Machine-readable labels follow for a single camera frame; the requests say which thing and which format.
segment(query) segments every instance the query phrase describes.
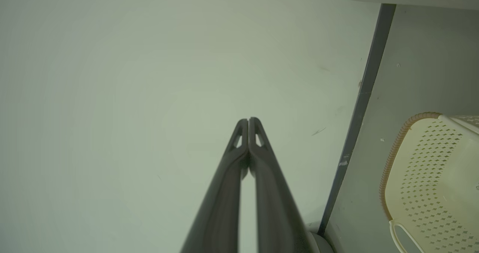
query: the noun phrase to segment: floor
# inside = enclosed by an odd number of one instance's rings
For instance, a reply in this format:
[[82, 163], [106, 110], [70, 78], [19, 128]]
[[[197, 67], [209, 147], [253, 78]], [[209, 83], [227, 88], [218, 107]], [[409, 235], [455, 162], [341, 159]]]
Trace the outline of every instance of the floor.
[[[337, 253], [396, 252], [379, 182], [402, 124], [426, 111], [477, 115], [479, 11], [396, 8], [363, 126], [326, 229]], [[405, 241], [409, 253], [414, 246]]]
[[[317, 229], [379, 7], [0, 0], [0, 252], [179, 252], [251, 116]], [[244, 253], [257, 248], [254, 182]]]

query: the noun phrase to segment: gray panel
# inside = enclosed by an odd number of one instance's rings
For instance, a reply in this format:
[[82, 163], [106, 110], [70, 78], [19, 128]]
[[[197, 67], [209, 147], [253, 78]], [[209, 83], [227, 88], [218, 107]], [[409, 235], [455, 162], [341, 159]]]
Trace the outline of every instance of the gray panel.
[[479, 113], [478, 54], [479, 11], [397, 6], [326, 229], [337, 253], [397, 252], [378, 195], [385, 160], [409, 117], [426, 111]]
[[379, 10], [378, 21], [376, 23], [376, 30], [374, 32], [373, 42], [371, 43], [371, 49], [367, 58], [366, 69], [364, 70], [364, 76], [361, 81], [361, 88], [359, 89], [359, 95], [356, 100], [356, 106], [354, 107], [353, 117], [349, 124], [348, 135], [342, 148], [341, 157], [339, 159], [338, 168], [334, 181], [331, 187], [331, 192], [324, 210], [323, 218], [321, 219], [320, 228], [318, 234], [324, 236], [326, 226], [328, 225], [329, 218], [331, 216], [332, 209], [336, 202], [336, 198], [341, 188], [342, 180], [348, 169], [349, 159], [354, 151], [356, 140], [363, 123], [363, 117], [366, 113], [367, 104], [371, 97], [371, 91], [378, 74], [379, 65], [383, 56], [386, 41], [388, 40], [388, 34], [390, 31], [392, 19], [396, 6], [394, 4], [382, 4]]

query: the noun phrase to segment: white wall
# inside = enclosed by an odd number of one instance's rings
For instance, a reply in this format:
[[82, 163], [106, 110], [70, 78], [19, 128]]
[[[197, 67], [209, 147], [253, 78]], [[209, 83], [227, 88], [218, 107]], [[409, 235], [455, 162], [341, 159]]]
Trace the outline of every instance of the white wall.
[[[378, 9], [0, 0], [0, 251], [177, 252], [235, 123], [250, 116], [317, 227]], [[253, 182], [242, 252], [256, 249]]]

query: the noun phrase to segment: plastic basket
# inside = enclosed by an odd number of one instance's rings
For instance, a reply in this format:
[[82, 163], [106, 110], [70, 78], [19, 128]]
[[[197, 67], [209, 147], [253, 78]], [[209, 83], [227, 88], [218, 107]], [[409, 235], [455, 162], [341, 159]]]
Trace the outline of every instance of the plastic basket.
[[423, 253], [479, 253], [479, 116], [422, 113], [402, 127], [380, 195], [392, 239], [399, 226]]

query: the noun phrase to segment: dark metal edge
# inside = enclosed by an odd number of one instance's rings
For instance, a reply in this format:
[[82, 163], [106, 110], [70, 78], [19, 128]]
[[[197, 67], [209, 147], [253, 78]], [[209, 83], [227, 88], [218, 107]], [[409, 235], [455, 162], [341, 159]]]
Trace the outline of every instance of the dark metal edge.
[[315, 252], [265, 129], [256, 117], [250, 118], [248, 138], [250, 171], [256, 180], [258, 252]]
[[349, 166], [349, 159], [351, 159], [354, 146], [356, 145], [359, 130], [361, 129], [361, 124], [363, 123], [363, 117], [366, 113], [367, 104], [369, 102], [369, 98], [371, 97], [371, 92], [373, 91], [374, 82], [376, 81], [379, 65], [381, 64], [386, 41], [388, 40], [395, 9], [395, 4], [381, 4], [381, 8], [379, 10], [378, 21], [376, 22], [376, 30], [374, 31], [373, 41], [369, 50], [369, 57], [367, 59], [366, 69], [364, 70], [361, 89], [359, 89], [359, 95], [356, 100], [353, 117], [351, 118], [351, 123], [349, 125], [348, 135], [346, 137], [341, 158], [339, 160], [340, 164], [336, 170], [336, 176], [334, 177], [330, 196], [328, 198], [323, 218], [321, 220], [321, 225], [318, 230], [318, 235], [320, 236], [324, 236], [326, 231], [326, 226], [328, 225], [328, 221], [333, 211], [342, 180], [344, 179], [344, 175], [346, 175], [346, 170]]

